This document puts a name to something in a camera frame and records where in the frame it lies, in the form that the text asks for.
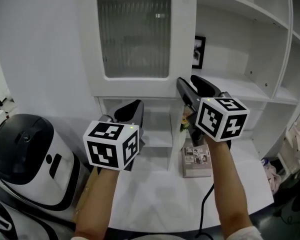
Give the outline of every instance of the black and white cube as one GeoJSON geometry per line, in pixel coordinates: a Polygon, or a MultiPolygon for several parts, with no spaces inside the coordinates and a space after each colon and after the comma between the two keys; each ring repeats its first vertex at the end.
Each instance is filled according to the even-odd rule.
{"type": "Polygon", "coordinates": [[[91,165],[121,171],[139,153],[139,126],[92,121],[83,142],[91,165]]]}
{"type": "Polygon", "coordinates": [[[250,110],[237,98],[201,98],[195,125],[216,142],[237,139],[250,110]]]}

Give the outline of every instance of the black square pattern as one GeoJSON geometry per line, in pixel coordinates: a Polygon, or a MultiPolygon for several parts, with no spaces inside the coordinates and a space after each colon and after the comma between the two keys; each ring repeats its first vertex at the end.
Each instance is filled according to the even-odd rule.
{"type": "Polygon", "coordinates": [[[126,166],[138,152],[138,131],[136,130],[123,144],[123,163],[126,166]]]}
{"type": "Polygon", "coordinates": [[[202,127],[214,138],[217,136],[223,115],[206,103],[202,103],[198,126],[202,127]]]}
{"type": "Polygon", "coordinates": [[[233,98],[216,98],[215,101],[220,103],[227,111],[246,111],[246,109],[233,98]]]}
{"type": "Polygon", "coordinates": [[[87,141],[91,161],[96,165],[119,168],[115,145],[87,141]]]}
{"type": "Polygon", "coordinates": [[[246,114],[229,115],[220,140],[239,136],[244,127],[246,118],[246,114]]]}
{"type": "Polygon", "coordinates": [[[89,136],[116,141],[118,139],[118,137],[120,136],[120,133],[123,128],[124,128],[124,125],[122,125],[122,124],[100,122],[89,133],[89,136]]]}

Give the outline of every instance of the person's left arm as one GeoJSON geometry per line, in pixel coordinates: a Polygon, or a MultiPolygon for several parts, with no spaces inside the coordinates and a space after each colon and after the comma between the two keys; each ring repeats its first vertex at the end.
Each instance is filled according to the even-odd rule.
{"type": "Polygon", "coordinates": [[[75,237],[89,240],[104,239],[110,221],[119,172],[105,168],[101,170],[77,216],[75,237]]]}

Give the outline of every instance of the book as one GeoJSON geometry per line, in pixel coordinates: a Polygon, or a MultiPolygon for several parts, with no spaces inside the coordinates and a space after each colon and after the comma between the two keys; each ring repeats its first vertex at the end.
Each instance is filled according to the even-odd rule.
{"type": "Polygon", "coordinates": [[[208,144],[193,147],[191,140],[186,139],[181,153],[184,178],[211,177],[212,164],[208,144]]]}

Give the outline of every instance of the white appliance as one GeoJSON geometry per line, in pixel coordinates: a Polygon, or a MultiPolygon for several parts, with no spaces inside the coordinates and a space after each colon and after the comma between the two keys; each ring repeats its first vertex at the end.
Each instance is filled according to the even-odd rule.
{"type": "Polygon", "coordinates": [[[69,240],[74,232],[63,225],[18,211],[0,201],[0,240],[69,240]]]}
{"type": "Polygon", "coordinates": [[[0,110],[0,187],[48,214],[72,221],[87,168],[43,117],[0,110]]]}

